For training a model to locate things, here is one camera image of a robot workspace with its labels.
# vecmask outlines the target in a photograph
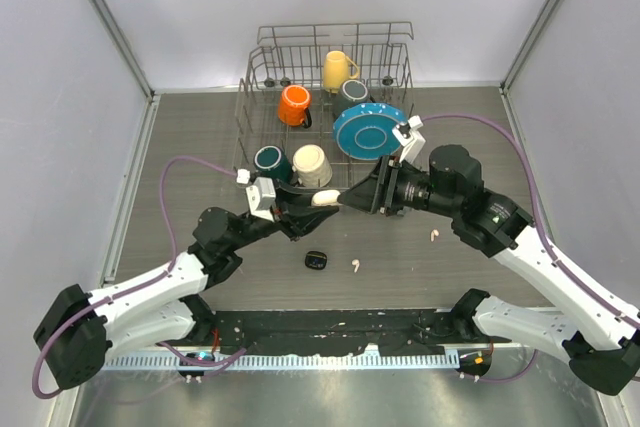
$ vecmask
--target orange mug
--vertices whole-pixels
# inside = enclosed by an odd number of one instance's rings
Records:
[[[311,127],[311,93],[301,85],[285,87],[280,96],[278,118],[291,127],[302,125],[305,129]]]

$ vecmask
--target mug handle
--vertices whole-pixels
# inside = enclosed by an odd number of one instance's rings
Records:
[[[311,124],[313,124],[313,121],[311,120],[311,112],[309,112],[309,108],[307,107],[306,109],[304,109],[304,120],[302,121],[302,127],[304,129],[308,129],[309,127],[311,127]]]
[[[351,80],[357,79],[358,77],[360,77],[360,67],[358,67],[358,65],[353,60],[351,60],[351,57],[349,57],[348,55],[345,55],[345,57],[347,58],[347,62],[349,62],[351,65],[353,65],[356,68],[356,73],[353,75],[350,75],[349,78]]]

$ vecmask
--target white mug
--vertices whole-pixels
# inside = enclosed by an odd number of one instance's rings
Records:
[[[305,187],[324,187],[333,175],[324,151],[314,144],[304,145],[293,154],[293,170],[298,172],[298,180]]]

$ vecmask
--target plate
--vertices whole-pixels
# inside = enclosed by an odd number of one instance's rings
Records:
[[[407,122],[404,113],[387,104],[364,103],[345,110],[333,124],[340,150],[356,160],[377,160],[400,147],[393,128]]]

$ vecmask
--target metal wire rack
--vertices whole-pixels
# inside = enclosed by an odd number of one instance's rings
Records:
[[[253,156],[265,145],[280,146],[289,159],[306,144],[319,145],[333,169],[328,187],[344,190],[371,171],[372,162],[352,159],[333,139],[332,96],[322,89],[322,67],[328,52],[341,50],[360,67],[360,79],[376,102],[413,112],[413,81],[406,41],[411,22],[368,22],[264,26],[240,80],[235,120],[238,135],[235,169],[253,169]],[[302,85],[311,92],[309,129],[290,127],[277,116],[282,89]]]

